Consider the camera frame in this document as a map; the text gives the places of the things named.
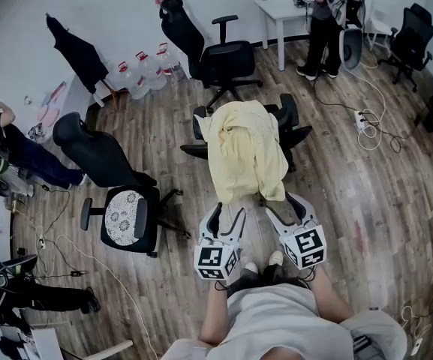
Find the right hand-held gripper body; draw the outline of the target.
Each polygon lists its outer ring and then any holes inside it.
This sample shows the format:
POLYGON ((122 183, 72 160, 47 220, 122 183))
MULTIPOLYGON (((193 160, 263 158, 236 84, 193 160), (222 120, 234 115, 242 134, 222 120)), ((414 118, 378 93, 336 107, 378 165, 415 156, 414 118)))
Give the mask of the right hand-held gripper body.
POLYGON ((323 263, 327 256, 327 244, 321 225, 300 226, 293 232, 279 237, 284 252, 299 269, 309 269, 323 263))

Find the pale yellow clothes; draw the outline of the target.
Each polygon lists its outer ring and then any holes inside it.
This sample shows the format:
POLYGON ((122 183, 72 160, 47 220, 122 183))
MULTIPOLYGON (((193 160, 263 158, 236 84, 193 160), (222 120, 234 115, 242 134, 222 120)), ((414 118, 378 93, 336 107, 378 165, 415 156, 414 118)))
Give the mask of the pale yellow clothes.
POLYGON ((283 178, 289 165, 279 144, 278 122, 261 102, 233 101, 209 117, 194 118, 208 147, 220 202, 257 193, 269 201, 285 199, 283 178))

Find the black wide-back office chair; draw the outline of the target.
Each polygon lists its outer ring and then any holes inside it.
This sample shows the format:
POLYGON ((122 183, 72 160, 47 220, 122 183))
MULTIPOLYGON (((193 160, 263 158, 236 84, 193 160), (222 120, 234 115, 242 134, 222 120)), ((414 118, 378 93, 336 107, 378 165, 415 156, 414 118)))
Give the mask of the black wide-back office chair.
MULTIPOLYGON (((296 169, 292 154, 293 148, 307 138, 313 131, 313 128, 311 126, 300 126, 296 101, 293 99, 291 94, 281 94, 280 100, 281 103, 279 105, 267 104, 263 106, 268 113, 274 115, 278 122, 279 144, 289 165, 287 171, 288 174, 296 169)), ((193 132, 195 138, 199 142, 197 144, 181 145, 180 149, 187 155, 208 162, 208 147, 206 142, 203 140, 200 126, 194 118, 195 115, 205 118, 212 114, 209 113, 204 106, 199 106, 193 111, 193 132)), ((256 194, 260 195, 262 201, 267 200, 263 198, 262 194, 256 194)))

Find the person's left forearm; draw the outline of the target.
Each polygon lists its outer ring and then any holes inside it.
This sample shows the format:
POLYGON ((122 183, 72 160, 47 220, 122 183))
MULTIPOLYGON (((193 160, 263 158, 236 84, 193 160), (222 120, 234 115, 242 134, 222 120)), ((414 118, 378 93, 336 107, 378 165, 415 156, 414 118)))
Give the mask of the person's left forearm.
POLYGON ((203 320, 199 340, 213 347, 226 338, 230 330, 228 316, 227 291, 217 281, 209 283, 209 295, 206 314, 203 320))

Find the person's right forearm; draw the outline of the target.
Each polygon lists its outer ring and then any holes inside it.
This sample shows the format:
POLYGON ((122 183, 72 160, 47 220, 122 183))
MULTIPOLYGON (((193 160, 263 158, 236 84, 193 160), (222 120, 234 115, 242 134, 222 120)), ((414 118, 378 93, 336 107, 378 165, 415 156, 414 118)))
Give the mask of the person's right forearm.
POLYGON ((339 324, 353 316, 350 305, 334 289, 323 266, 315 268, 310 287, 321 318, 339 324))

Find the black cushioned office chair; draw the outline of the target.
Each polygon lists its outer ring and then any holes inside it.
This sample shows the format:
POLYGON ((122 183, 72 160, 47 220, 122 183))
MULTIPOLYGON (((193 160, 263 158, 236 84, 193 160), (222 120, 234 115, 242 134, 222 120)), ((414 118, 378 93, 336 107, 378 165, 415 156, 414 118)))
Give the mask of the black cushioned office chair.
POLYGON ((56 122, 53 141, 98 187, 108 190, 102 207, 94 207, 91 197, 85 199, 80 216, 82 230, 88 229, 92 216, 101 216, 100 237, 105 245, 121 251, 146 254, 151 258, 158 256, 159 227, 179 233, 185 239, 191 238, 188 231, 162 220, 167 203, 174 196, 183 195, 183 191, 173 188, 161 196, 156 180, 132 168, 122 147, 112 135, 89 130, 79 113, 71 112, 56 122), (110 200, 122 191, 136 191, 143 197, 138 202, 134 229, 134 236, 139 240, 128 246, 111 241, 104 226, 104 215, 110 200))

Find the black tall headrest office chair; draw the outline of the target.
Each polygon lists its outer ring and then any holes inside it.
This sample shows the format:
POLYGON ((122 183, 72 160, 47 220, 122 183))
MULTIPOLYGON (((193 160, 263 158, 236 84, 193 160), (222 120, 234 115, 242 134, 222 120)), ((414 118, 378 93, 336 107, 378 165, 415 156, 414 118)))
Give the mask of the black tall headrest office chair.
POLYGON ((215 96, 206 105, 213 113, 212 105, 230 92, 236 101, 241 101, 236 88, 255 84, 263 86, 259 79, 249 79, 255 69, 253 46, 246 40, 226 41, 227 23, 238 20, 237 15, 221 16, 212 21, 220 26, 220 43, 206 46, 202 33, 187 15, 183 0, 163 0, 159 17, 161 28, 167 38, 188 58, 189 74, 202 82, 205 89, 219 87, 215 96))

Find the white folding chair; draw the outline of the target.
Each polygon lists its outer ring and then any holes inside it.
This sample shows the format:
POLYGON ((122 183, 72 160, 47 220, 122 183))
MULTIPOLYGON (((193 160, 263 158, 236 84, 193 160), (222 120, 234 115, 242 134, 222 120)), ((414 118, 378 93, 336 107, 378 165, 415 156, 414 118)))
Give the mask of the white folding chair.
POLYGON ((369 49, 372 51, 375 47, 380 47, 389 53, 392 31, 386 22, 386 13, 373 7, 367 20, 367 28, 366 41, 369 49))

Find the black mesh office chair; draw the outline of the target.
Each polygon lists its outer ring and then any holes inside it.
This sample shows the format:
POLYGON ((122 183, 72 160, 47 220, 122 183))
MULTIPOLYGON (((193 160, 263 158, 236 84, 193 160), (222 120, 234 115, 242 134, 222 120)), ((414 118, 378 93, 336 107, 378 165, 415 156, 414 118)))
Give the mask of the black mesh office chair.
POLYGON ((391 28, 389 58, 378 59, 377 64, 384 63, 398 68, 392 83, 397 84, 401 79, 401 75, 404 74, 413 84, 413 91, 417 92, 413 72, 421 72, 428 62, 433 59, 433 55, 427 50, 432 38, 431 14, 421 5, 413 3, 411 7, 404 8, 401 29, 391 28))

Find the person's dark trousers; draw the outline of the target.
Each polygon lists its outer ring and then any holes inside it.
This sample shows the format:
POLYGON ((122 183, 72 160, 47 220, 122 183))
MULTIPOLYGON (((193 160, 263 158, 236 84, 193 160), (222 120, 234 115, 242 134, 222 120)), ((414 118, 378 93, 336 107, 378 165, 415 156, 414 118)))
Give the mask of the person's dark trousers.
POLYGON ((244 268, 241 271, 240 278, 229 285, 227 297, 241 290, 247 290, 258 287, 269 287, 279 284, 290 284, 304 289, 309 289, 309 285, 297 277, 289 277, 282 265, 268 265, 262 274, 250 271, 244 268))

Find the person's white t-shirt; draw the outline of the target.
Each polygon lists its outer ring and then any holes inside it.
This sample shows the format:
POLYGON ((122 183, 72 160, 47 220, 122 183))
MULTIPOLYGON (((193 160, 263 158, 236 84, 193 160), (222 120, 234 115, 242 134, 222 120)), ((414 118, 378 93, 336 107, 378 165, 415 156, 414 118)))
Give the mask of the person's white t-shirt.
POLYGON ((279 284, 244 289, 228 300, 230 330, 218 346, 180 339, 161 360, 262 360, 283 349, 302 360, 403 360, 407 338, 402 327, 379 309, 364 310, 336 324, 321 318, 309 289, 279 284), (353 337, 371 346, 353 354, 353 337))

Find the pack of small water bottles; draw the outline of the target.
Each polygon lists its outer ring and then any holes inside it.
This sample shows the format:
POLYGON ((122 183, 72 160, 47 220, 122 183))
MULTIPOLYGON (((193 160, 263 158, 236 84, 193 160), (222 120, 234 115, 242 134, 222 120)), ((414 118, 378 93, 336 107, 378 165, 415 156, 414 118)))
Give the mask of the pack of small water bottles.
POLYGON ((186 78, 183 67, 180 63, 175 65, 168 65, 163 67, 163 72, 167 77, 174 77, 176 80, 182 80, 186 78))

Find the wooden coat rack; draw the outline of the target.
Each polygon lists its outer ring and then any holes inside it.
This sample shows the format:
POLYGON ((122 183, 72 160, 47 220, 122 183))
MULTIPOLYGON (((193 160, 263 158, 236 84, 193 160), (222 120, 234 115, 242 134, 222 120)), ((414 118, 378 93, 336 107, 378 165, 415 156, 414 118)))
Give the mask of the wooden coat rack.
POLYGON ((126 90, 123 89, 114 89, 113 84, 109 82, 107 79, 101 80, 103 85, 107 88, 107 90, 110 92, 111 97, 113 99, 113 106, 115 108, 115 111, 119 111, 119 98, 126 92, 126 90))

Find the white table with grey side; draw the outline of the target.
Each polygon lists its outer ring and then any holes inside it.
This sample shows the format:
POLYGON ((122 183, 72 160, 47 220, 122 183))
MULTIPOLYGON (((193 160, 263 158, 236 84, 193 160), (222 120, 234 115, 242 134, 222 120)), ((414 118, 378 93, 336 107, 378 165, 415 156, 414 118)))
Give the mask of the white table with grey side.
MULTIPOLYGON (((31 127, 38 123, 41 123, 37 121, 37 116, 40 108, 43 105, 49 105, 50 108, 59 108, 60 113, 57 121, 62 116, 65 116, 69 113, 79 113, 82 120, 86 118, 88 108, 95 103, 93 95, 89 93, 87 88, 81 83, 80 78, 75 74, 73 74, 69 79, 66 79, 64 81, 66 82, 67 87, 58 97, 56 102, 50 101, 50 95, 59 85, 51 92, 48 92, 39 104, 31 105, 32 115, 30 119, 32 121, 29 123, 29 126, 27 127, 27 130, 25 132, 26 137, 28 137, 28 131, 31 127)), ((56 125, 56 122, 52 127, 44 127, 42 125, 44 130, 44 138, 38 143, 45 143, 47 140, 52 138, 53 127, 56 125)))

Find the white open box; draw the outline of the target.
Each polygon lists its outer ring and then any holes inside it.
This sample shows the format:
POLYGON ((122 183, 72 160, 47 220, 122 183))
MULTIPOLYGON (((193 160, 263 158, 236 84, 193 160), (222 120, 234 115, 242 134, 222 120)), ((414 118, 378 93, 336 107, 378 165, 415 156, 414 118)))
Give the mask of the white open box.
POLYGON ((18 328, 2 326, 0 349, 11 360, 64 360, 53 328, 35 329, 26 335, 18 328))

